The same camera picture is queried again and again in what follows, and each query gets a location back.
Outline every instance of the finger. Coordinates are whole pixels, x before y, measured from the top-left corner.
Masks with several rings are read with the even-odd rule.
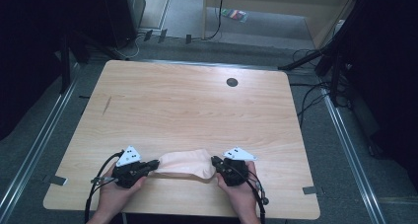
[[[104,173],[104,177],[111,177],[111,174],[113,173],[114,166],[116,166],[115,162],[113,164],[111,164],[111,166],[107,170],[107,172]]]
[[[227,186],[227,184],[225,183],[225,180],[222,177],[222,175],[217,173],[216,178],[218,179],[218,187],[220,187],[221,189],[224,189]]]
[[[147,180],[147,177],[142,177],[136,183],[131,187],[133,191],[138,191],[141,189],[141,187],[144,185],[145,181]]]
[[[257,171],[255,170],[255,164],[252,161],[246,162],[246,165],[248,166],[248,170],[257,175]]]

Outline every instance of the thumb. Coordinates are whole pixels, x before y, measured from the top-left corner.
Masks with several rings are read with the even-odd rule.
[[[218,179],[218,187],[220,187],[221,189],[225,189],[225,187],[227,186],[227,184],[225,183],[225,180],[222,177],[222,175],[219,174],[219,173],[217,173],[216,174],[216,178]]]
[[[138,181],[136,181],[136,183],[130,189],[133,192],[138,191],[139,189],[141,189],[141,186],[145,183],[146,180],[147,180],[147,177],[140,178]]]

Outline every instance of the round hole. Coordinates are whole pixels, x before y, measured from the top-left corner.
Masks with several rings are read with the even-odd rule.
[[[229,79],[227,80],[227,84],[228,84],[228,86],[230,86],[230,87],[236,87],[236,86],[238,85],[238,81],[237,81],[237,79],[235,79],[235,78],[229,78]]]

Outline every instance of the black stand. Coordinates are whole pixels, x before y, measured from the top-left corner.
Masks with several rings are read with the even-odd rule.
[[[332,40],[323,48],[317,49],[313,53],[295,61],[286,66],[278,67],[279,70],[293,70],[297,67],[302,66],[305,63],[308,63],[320,56],[322,59],[319,61],[319,64],[315,68],[315,73],[317,76],[324,76],[329,69],[333,66],[331,86],[330,86],[330,98],[334,105],[337,107],[336,96],[337,96],[337,86],[339,81],[339,73],[341,68],[344,66],[344,58],[341,52],[341,45],[343,40],[347,35],[347,32],[351,29],[354,23],[358,21],[359,15],[361,14],[364,6],[367,4],[368,0],[357,0],[356,5],[354,6],[352,12],[348,16],[347,20],[341,27],[341,29],[335,34]]]
[[[62,83],[60,94],[63,94],[71,82],[71,65],[70,65],[70,48],[74,53],[78,62],[87,63],[89,60],[89,52],[85,49],[82,42],[94,46],[96,49],[110,57],[111,59],[120,60],[120,57],[102,46],[94,39],[83,35],[76,31],[66,31],[61,39],[61,71],[62,71]]]

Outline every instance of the handheld controller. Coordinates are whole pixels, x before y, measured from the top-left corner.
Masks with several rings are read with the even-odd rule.
[[[117,179],[116,184],[120,187],[131,188],[140,178],[148,176],[148,173],[157,170],[159,160],[150,162],[134,162],[121,167],[114,167],[111,176]]]
[[[216,172],[220,173],[224,178],[228,187],[236,187],[243,184],[248,179],[248,167],[245,161],[231,160],[214,156],[211,158],[212,165],[216,168]]]

